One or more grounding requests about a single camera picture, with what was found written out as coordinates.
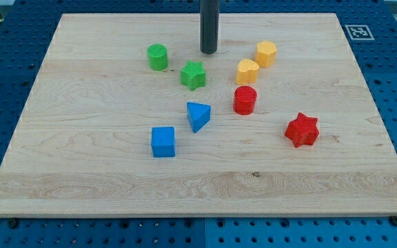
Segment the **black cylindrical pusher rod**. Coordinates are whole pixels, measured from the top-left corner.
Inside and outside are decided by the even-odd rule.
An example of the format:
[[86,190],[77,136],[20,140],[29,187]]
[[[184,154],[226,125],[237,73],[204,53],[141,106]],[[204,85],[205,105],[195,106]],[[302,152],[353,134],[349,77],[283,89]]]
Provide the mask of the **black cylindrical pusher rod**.
[[200,0],[200,50],[214,54],[218,48],[219,0]]

